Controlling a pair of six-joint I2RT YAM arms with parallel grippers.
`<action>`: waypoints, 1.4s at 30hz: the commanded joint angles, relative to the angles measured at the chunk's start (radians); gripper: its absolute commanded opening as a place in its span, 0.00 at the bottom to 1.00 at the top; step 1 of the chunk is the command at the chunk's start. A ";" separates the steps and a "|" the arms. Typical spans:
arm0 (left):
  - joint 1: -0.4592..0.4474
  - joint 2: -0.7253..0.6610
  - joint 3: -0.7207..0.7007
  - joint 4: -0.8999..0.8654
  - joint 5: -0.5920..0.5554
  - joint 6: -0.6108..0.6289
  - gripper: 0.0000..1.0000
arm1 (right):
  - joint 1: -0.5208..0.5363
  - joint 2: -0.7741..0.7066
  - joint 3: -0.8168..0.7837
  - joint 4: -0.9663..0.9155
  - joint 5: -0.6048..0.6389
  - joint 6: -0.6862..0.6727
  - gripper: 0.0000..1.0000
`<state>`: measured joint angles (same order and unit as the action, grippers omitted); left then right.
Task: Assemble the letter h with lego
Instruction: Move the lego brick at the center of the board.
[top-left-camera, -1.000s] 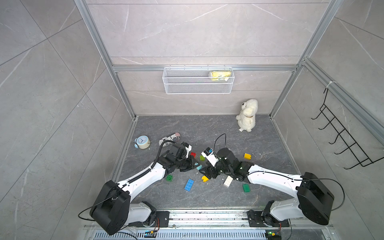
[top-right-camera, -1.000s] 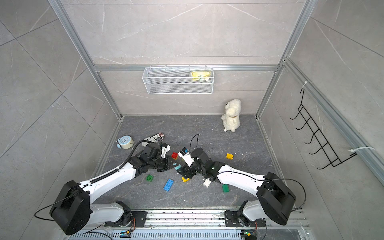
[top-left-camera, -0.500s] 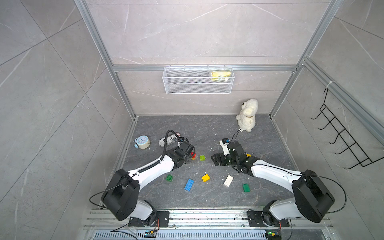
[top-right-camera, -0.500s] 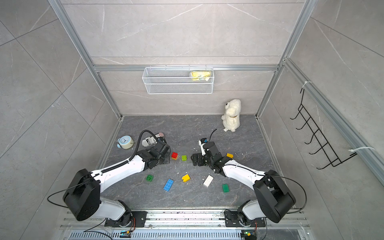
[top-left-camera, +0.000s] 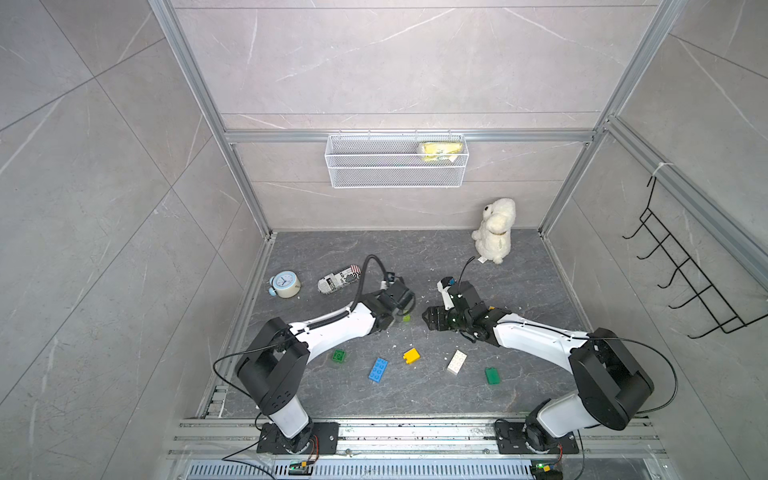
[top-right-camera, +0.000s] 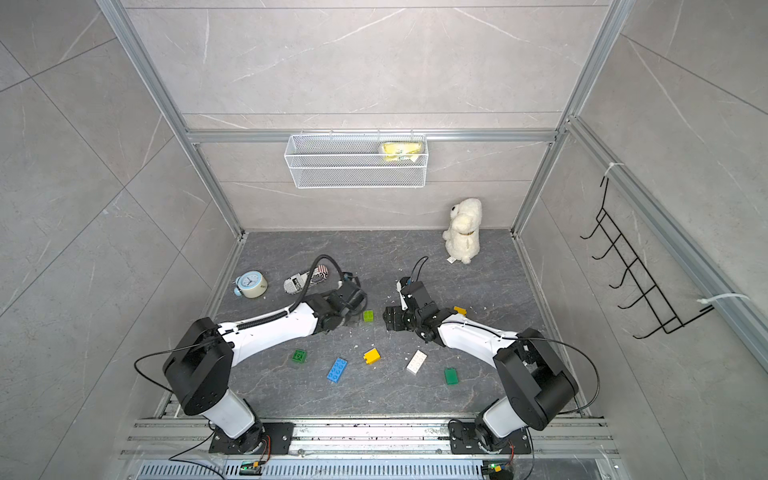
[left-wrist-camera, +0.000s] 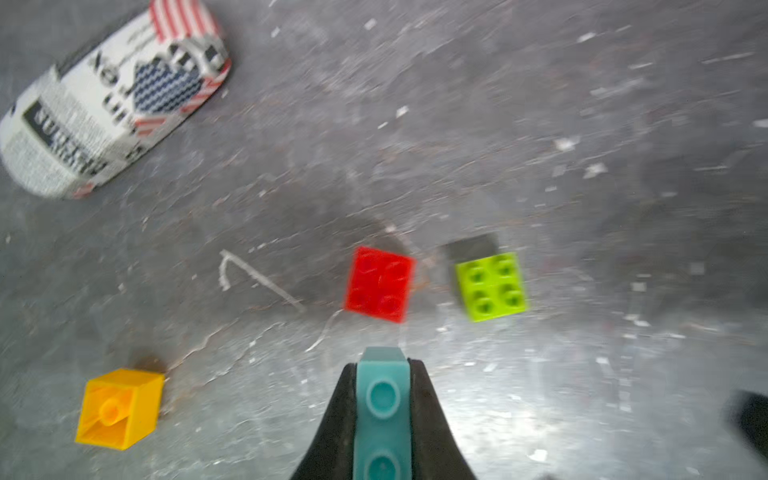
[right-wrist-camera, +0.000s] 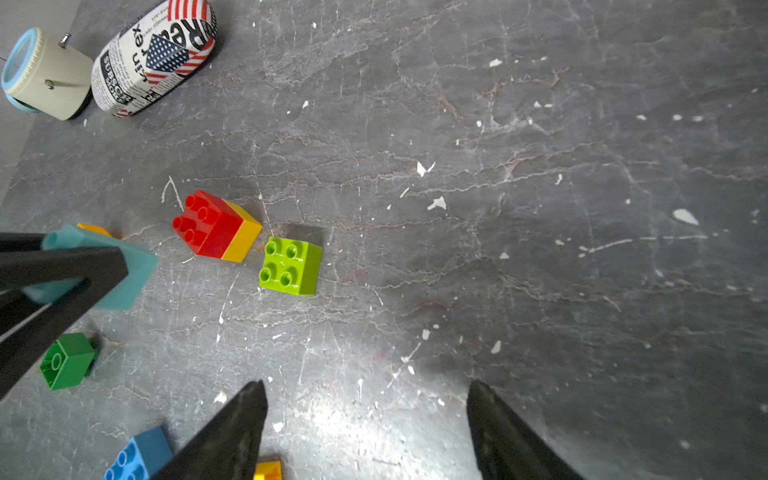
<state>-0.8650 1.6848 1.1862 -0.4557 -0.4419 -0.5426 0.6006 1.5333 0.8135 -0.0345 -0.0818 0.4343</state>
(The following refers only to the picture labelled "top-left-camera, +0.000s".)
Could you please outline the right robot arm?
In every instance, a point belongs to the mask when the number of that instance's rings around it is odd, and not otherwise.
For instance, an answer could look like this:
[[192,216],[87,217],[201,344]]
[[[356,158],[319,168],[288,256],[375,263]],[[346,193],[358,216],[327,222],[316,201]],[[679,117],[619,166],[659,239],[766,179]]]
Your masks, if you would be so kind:
[[544,400],[520,427],[507,427],[497,420],[499,440],[520,434],[530,451],[546,454],[577,430],[603,426],[621,431],[636,416],[650,413],[645,403],[655,384],[628,349],[630,339],[606,328],[591,332],[557,328],[491,307],[460,277],[446,276],[436,289],[441,305],[428,307],[422,314],[429,329],[522,351],[562,368],[574,379],[575,391]]

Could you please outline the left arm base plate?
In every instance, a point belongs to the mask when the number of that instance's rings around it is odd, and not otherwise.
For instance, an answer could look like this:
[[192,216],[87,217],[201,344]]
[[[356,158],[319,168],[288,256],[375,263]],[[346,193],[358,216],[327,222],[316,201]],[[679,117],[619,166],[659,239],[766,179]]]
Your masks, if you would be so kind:
[[274,423],[261,427],[258,453],[333,455],[337,451],[339,427],[336,422],[310,422],[295,437],[285,436]]

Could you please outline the blue long lego brick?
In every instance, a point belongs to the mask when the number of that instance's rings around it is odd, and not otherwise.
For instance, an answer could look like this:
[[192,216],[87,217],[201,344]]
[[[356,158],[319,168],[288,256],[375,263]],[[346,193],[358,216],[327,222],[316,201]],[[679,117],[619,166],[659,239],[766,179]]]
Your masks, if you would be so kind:
[[389,362],[383,358],[377,358],[369,372],[368,378],[375,382],[380,383],[383,375],[388,367]]

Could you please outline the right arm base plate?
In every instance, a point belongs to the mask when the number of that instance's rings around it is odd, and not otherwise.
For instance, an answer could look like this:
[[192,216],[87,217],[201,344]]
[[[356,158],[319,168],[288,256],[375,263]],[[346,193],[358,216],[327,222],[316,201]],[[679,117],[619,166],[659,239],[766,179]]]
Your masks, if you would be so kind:
[[497,448],[501,454],[577,454],[579,444],[572,434],[554,438],[544,430],[523,421],[497,419],[493,423]]

